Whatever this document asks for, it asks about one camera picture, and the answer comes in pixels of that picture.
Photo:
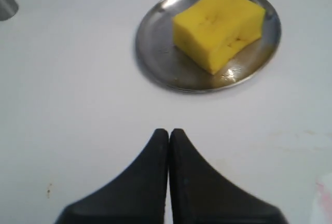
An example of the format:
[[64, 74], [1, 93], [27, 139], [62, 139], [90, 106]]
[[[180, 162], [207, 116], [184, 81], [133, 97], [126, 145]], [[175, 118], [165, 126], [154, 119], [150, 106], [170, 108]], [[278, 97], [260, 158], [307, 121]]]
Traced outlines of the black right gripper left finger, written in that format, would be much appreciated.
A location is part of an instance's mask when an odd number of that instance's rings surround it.
[[163, 223], [169, 135], [156, 129], [137, 158], [114, 180], [68, 205], [58, 223]]

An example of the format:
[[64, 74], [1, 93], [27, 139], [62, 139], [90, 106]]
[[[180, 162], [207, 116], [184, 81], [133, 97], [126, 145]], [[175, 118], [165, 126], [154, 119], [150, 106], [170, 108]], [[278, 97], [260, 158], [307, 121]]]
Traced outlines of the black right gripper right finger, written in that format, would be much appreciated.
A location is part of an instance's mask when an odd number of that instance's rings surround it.
[[174, 223], [287, 223], [276, 206], [216, 171], [182, 129], [170, 136], [169, 176]]

